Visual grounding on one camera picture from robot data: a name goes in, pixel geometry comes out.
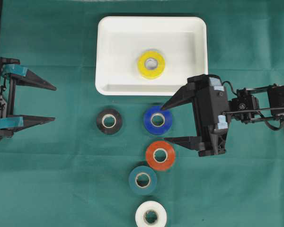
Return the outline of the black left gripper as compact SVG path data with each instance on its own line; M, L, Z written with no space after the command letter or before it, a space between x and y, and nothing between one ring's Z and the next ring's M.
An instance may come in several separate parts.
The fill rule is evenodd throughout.
M27 67L22 65L6 65L6 64L20 64L20 60L13 58L0 57L0 78L9 74L12 79L16 80L16 84L20 86L38 87L56 91L56 87L48 81L42 79ZM4 79L3 86L0 85L0 129L25 129L40 124L45 124L54 121L54 117L41 117L30 115L12 115L6 116L7 102L3 98L3 92L6 90L6 80Z

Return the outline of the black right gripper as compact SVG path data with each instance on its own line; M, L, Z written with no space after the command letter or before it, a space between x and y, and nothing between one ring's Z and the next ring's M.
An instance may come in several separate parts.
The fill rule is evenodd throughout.
M223 113L230 108L226 88L221 79L216 75L205 74L188 78L187 84L182 86L161 110L191 102L198 136L167 137L164 140L197 150L200 157L224 154L230 120Z

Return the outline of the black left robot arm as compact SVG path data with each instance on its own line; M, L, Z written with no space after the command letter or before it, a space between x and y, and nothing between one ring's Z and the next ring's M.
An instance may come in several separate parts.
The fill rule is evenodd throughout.
M56 90L51 83L20 65L20 60L0 57L0 141L11 138L15 132L55 120L54 117L14 115L16 86Z

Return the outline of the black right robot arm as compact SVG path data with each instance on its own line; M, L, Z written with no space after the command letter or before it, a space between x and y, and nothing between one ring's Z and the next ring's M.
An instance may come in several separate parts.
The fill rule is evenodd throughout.
M161 109L185 104L192 104L196 135L165 140L195 150L200 157L226 153L232 120L243 124L263 122L272 131L284 127L284 85L234 90L229 81L202 74L188 78Z

